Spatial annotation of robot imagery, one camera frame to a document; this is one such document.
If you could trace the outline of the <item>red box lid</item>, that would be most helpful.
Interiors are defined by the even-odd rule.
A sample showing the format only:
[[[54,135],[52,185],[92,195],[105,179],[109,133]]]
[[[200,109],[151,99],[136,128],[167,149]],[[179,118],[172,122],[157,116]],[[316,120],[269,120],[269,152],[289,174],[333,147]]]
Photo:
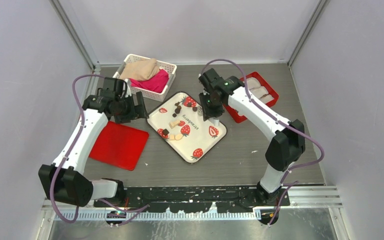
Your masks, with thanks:
[[[89,157],[133,171],[149,139],[149,133],[123,124],[108,122],[99,134]]]

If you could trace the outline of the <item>white oval chocolate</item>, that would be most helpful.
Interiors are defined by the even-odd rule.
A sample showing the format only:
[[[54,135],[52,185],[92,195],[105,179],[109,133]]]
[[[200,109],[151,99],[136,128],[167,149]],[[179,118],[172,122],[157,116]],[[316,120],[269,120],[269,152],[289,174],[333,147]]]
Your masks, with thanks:
[[[183,138],[183,135],[182,135],[181,133],[175,135],[175,137],[174,137],[174,139],[175,139],[176,141],[179,141],[179,140],[181,140],[182,138]]]

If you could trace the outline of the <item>red chocolate box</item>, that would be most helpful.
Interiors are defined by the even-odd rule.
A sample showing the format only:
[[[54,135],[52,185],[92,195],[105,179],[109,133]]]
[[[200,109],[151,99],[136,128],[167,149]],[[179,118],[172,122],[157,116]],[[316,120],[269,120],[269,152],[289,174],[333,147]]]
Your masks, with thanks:
[[[246,75],[246,78],[250,92],[255,95],[261,102],[263,102],[269,108],[273,107],[277,103],[279,94],[258,72],[254,71],[249,73]],[[228,105],[224,105],[224,108],[237,124],[247,120],[244,115],[240,115],[238,110]]]

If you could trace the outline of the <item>metal tongs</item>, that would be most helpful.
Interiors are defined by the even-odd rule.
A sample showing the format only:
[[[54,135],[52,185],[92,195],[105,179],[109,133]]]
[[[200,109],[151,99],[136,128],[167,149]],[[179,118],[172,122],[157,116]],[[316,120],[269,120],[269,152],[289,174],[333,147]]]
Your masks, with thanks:
[[[216,118],[216,117],[214,117],[212,119],[212,122],[213,122],[214,126],[219,126],[220,125],[220,120],[218,118]]]

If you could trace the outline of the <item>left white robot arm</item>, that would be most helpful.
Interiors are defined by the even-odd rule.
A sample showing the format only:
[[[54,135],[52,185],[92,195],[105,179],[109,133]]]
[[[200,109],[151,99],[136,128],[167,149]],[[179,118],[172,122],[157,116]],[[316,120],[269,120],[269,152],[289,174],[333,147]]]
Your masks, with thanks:
[[[76,91],[76,83],[80,79],[81,76],[72,83],[74,100],[80,111],[75,130],[53,162],[39,168],[38,176],[54,208],[58,203],[85,207],[89,201],[100,199],[118,207],[126,200],[123,182],[111,178],[87,179],[83,175],[86,162],[100,133],[111,119],[117,124],[124,124],[147,119],[149,115],[142,95],[133,97],[129,79],[104,77],[103,87],[84,102]]]

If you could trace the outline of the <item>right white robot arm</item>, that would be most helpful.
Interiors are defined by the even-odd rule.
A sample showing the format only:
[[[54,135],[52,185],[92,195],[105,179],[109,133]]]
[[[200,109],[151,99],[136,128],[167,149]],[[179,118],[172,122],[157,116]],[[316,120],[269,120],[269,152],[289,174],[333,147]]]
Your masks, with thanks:
[[[199,100],[204,121],[218,125],[224,106],[229,106],[244,115],[269,140],[265,153],[268,166],[256,187],[259,202],[271,205],[277,199],[284,174],[306,150],[302,135],[304,124],[297,119],[289,121],[274,112],[235,76],[222,78],[211,68],[201,73],[198,80],[203,86]]]

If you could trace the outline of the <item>dark flower chocolate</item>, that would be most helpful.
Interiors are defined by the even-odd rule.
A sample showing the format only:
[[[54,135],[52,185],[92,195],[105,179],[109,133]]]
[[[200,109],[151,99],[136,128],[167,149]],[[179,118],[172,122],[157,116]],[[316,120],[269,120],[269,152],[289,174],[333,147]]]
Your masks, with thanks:
[[[177,107],[177,108],[174,110],[174,113],[178,115],[178,114],[181,112],[181,109],[182,109],[181,107]]]

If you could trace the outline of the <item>white rectangular chocolate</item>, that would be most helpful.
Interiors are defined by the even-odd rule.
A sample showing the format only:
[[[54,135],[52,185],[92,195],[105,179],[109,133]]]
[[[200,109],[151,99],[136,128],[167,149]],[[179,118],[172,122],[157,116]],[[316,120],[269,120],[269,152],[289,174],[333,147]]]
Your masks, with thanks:
[[[175,120],[175,121],[173,122],[173,125],[174,125],[174,126],[178,126],[178,125],[180,124],[180,122],[181,122],[181,121],[177,119],[177,120]]]

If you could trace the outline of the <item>dark ribbed square chocolate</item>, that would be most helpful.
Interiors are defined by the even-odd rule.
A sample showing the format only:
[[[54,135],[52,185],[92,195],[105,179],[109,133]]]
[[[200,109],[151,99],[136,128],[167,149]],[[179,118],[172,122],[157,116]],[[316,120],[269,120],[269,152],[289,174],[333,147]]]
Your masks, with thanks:
[[[167,136],[169,133],[170,133],[170,132],[169,132],[167,129],[164,129],[164,130],[162,131],[162,135],[163,135],[163,136]]]

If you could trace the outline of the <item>strawberry print white tray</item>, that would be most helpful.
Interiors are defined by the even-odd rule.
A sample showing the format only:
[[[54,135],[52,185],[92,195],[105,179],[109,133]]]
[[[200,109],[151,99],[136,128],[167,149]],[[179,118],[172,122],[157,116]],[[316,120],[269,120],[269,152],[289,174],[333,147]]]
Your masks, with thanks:
[[[181,111],[176,117],[172,114],[180,107]],[[174,128],[170,123],[180,120]],[[148,114],[148,125],[188,164],[197,163],[217,143],[222,140],[228,130],[221,122],[214,126],[209,120],[204,121],[203,109],[199,102],[189,94],[179,91],[169,97]],[[169,134],[164,136],[162,131],[167,129]],[[170,134],[182,134],[181,140],[169,140]]]

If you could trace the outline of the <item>beige cloth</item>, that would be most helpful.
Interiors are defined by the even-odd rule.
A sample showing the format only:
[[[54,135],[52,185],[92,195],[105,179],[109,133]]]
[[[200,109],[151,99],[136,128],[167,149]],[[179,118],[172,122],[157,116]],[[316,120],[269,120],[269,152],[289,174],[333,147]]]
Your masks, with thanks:
[[[146,81],[155,76],[159,71],[157,60],[150,58],[127,63],[118,78],[122,80]]]

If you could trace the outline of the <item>white plastic basket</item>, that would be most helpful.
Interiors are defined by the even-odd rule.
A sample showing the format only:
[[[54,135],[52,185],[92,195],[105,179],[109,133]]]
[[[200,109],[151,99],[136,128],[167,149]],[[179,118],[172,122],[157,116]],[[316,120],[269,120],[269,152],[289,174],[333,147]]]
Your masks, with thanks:
[[[114,78],[131,82],[131,92],[162,102],[175,79],[177,65],[136,54],[129,54]]]

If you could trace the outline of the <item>white paper cup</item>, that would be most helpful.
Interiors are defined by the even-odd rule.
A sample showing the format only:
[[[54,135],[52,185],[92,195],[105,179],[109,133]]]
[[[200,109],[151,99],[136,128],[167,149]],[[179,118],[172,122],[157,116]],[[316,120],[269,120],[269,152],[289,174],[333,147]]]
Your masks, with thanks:
[[[255,77],[247,78],[246,82],[247,82],[247,88],[249,90],[260,88],[262,86],[259,80]]]
[[[264,86],[251,89],[250,91],[258,99],[263,98],[269,94],[268,90]]]

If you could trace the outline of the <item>magenta cloth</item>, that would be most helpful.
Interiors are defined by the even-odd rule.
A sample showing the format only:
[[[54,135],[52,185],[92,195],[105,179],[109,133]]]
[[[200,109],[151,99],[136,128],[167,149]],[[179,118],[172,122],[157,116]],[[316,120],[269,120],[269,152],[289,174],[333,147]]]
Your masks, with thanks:
[[[160,94],[163,92],[166,84],[169,81],[169,74],[164,69],[160,69],[159,72],[149,80],[138,81],[135,79],[130,79],[130,81],[132,87]]]

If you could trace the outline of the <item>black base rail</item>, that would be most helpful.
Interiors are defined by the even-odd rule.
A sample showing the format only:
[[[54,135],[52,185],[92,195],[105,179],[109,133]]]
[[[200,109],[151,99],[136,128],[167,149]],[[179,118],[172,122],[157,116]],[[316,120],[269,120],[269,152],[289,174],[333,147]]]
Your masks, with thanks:
[[[251,213],[255,207],[289,206],[284,189],[269,196],[254,185],[127,187],[121,196],[107,199],[116,207],[139,209],[148,213],[207,213],[215,206],[217,213]]]

